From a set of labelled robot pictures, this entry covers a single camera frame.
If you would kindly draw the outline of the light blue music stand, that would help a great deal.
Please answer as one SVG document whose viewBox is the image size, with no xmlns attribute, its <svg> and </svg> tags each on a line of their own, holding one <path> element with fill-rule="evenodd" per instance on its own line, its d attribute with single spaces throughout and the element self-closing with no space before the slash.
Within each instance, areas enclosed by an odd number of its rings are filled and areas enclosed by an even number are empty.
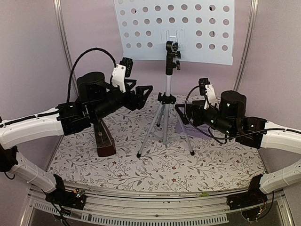
<svg viewBox="0 0 301 226">
<path fill-rule="evenodd" d="M 114 1 L 123 55 L 165 61 L 166 91 L 152 121 L 168 125 L 171 75 L 180 62 L 232 65 L 235 30 L 233 0 Z"/>
</svg>

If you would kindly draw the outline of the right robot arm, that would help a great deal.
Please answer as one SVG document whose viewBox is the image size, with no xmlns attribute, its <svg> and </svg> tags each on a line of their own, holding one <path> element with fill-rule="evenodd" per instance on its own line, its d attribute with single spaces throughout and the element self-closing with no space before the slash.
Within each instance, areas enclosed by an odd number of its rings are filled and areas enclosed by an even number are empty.
<svg viewBox="0 0 301 226">
<path fill-rule="evenodd" d="M 176 105 L 184 124 L 194 128 L 205 124 L 223 133 L 224 140 L 236 142 L 255 149 L 272 148 L 294 153 L 301 152 L 301 132 L 296 129 L 277 125 L 266 119 L 246 117 L 246 96 L 233 90 L 224 91 L 218 107 L 209 105 L 208 98 L 193 101 L 191 104 Z M 259 174 L 252 178 L 243 201 L 254 205 L 261 194 L 295 184 L 301 180 L 301 162 L 284 167 L 273 173 Z"/>
</svg>

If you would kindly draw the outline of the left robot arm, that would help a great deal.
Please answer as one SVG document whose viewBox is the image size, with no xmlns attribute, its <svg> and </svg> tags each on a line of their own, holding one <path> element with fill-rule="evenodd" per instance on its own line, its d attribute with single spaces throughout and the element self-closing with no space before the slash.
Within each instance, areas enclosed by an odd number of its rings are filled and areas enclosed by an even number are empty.
<svg viewBox="0 0 301 226">
<path fill-rule="evenodd" d="M 39 187 L 59 204 L 66 204 L 70 194 L 63 180 L 51 175 L 27 160 L 17 145 L 51 136 L 79 133 L 103 118 L 125 107 L 131 111 L 142 109 L 153 90 L 152 85 L 137 86 L 136 80 L 113 73 L 106 83 L 102 72 L 90 72 L 77 79 L 79 97 L 45 112 L 0 123 L 0 170 L 25 179 Z"/>
</svg>

